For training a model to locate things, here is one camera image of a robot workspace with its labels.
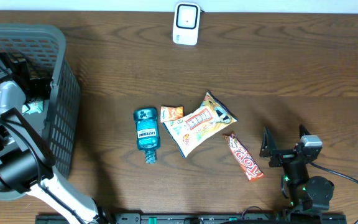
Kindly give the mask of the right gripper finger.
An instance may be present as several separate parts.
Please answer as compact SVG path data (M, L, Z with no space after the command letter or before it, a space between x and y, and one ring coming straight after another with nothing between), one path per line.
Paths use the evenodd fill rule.
M272 133L270 132L268 127L264 127L259 156L272 157L276 153L276 151L277 151L277 146L272 136Z
M299 137L302 138L303 136L310 135L310 132L306 129L306 127L301 124L299 125Z

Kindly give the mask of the orange chocolate bar wrapper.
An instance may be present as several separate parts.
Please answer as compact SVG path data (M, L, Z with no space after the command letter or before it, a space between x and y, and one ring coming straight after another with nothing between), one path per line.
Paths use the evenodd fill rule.
M237 138L235 132L223 134L223 138L226 140L232 155L239 163L249 182L259 180L265 176L250 152Z

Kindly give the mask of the pale green snack packet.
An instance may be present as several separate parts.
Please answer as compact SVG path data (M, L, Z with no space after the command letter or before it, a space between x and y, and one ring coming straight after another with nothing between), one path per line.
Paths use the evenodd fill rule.
M42 113L43 111L44 111L43 100L26 103L22 107L22 114Z

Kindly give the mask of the yellow snack chip bag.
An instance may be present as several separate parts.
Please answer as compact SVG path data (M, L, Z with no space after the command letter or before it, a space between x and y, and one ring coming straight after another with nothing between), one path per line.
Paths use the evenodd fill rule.
M183 158L220 130L237 122L237 117L210 91L194 112L163 125L177 144Z

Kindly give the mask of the small orange tissue pack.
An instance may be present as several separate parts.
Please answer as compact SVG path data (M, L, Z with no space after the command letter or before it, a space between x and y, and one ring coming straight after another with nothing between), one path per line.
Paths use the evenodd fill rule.
M183 116L184 116L184 111L182 106L178 106L178 107L162 106L160 108L161 123L167 121L174 121L182 118Z

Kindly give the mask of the blue Listerine mouthwash bottle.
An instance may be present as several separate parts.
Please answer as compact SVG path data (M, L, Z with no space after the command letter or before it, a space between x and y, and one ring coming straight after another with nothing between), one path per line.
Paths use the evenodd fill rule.
M160 148L157 110L155 108L135 110L133 118L137 134L137 148L144 153L147 164L154 164L157 161L156 150Z

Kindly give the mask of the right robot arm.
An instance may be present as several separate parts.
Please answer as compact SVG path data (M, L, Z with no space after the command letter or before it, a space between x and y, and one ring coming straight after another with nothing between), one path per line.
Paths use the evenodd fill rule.
M317 159L323 142L312 135L304 125L299 125L300 141L293 149L279 149L270 130L265 127L259 156L269 158L270 167L281 167L282 194L290 199L291 207L285 209L280 217L294 222L301 216L319 218L329 210L333 197L334 184L321 176L310 177L307 164Z

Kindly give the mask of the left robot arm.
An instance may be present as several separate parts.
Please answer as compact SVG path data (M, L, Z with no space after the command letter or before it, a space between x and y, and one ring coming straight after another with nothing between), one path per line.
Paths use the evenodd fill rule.
M113 223L67 181L78 92L52 63L38 69L21 54L0 53L0 200L30 195L69 223Z

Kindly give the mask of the white barcode scanner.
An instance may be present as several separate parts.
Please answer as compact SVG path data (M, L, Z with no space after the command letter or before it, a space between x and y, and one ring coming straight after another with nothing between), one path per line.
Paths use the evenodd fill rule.
M175 6L172 40L179 45L196 45L198 42L201 8L192 2L179 2Z

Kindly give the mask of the grey plastic mesh basket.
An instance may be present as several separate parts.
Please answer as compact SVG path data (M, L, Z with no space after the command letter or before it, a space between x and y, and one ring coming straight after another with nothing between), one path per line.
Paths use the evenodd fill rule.
M66 38L51 25L0 24L0 52L24 56L36 73L50 72L51 95L40 114L25 119L47 143L64 178L70 175L80 86L65 59Z

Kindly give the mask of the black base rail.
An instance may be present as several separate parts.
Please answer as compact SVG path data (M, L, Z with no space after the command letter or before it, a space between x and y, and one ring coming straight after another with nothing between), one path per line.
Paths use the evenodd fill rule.
M118 213L113 220L117 224L219 224L219 223L286 223L269 213L246 213L244 215L141 215ZM290 223L346 224L344 215L306 216L296 214Z

